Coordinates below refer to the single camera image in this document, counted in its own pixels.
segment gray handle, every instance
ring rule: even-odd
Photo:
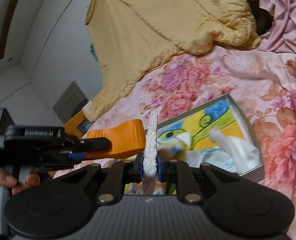
[[[13,175],[13,166],[7,165],[3,168],[10,175]],[[11,196],[11,190],[6,187],[0,186],[0,235],[8,236],[10,234],[10,230],[7,224],[7,220],[5,219],[4,214],[4,205],[8,201]]]
[[[5,166],[4,170],[8,172],[10,175],[13,175],[13,166]],[[35,172],[35,168],[31,166],[21,167],[18,182],[21,184],[25,184],[27,180],[27,176],[30,173]],[[8,227],[8,223],[4,214],[4,206],[8,199],[11,197],[11,190],[6,187],[0,186],[0,235],[8,236],[10,235],[10,230]]]

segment wooden ceiling frame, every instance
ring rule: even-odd
[[[11,20],[19,0],[10,0],[0,35],[0,60],[4,58]]]

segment white foam strip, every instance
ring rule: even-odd
[[[144,151],[144,175],[154,177],[157,173],[157,119],[158,112],[152,110],[146,134],[146,146]]]

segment pink floral fabric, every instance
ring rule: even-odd
[[[182,54],[140,80],[91,127],[104,129],[139,118],[147,128],[230,93],[253,126],[264,158],[263,185],[288,196],[296,208],[296,55],[237,51],[215,45],[203,56]],[[109,165],[110,159],[87,161]],[[296,239],[296,215],[288,231]]]

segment yellow blanket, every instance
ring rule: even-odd
[[[213,42],[253,49],[260,41],[246,0],[91,0],[86,23],[104,84],[84,112],[90,121],[173,55],[201,54]]]

